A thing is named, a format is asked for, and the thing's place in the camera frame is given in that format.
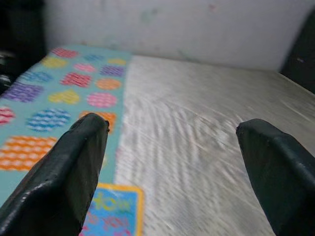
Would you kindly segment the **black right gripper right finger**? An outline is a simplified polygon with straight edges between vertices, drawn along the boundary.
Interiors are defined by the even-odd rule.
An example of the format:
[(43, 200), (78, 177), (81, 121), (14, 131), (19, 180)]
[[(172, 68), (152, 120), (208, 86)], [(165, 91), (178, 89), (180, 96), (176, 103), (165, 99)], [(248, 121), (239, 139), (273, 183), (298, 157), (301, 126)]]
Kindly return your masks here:
[(254, 193), (277, 236), (315, 234), (315, 158), (293, 136), (262, 119), (236, 135)]

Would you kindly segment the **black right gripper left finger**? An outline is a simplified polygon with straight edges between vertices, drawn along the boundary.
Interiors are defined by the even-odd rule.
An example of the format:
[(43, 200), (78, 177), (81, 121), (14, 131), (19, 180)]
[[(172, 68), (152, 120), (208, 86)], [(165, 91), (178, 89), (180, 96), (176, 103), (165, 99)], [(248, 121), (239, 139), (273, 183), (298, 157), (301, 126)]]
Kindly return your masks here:
[(25, 175), (0, 209), (3, 236), (77, 236), (102, 167), (109, 122), (77, 120)]

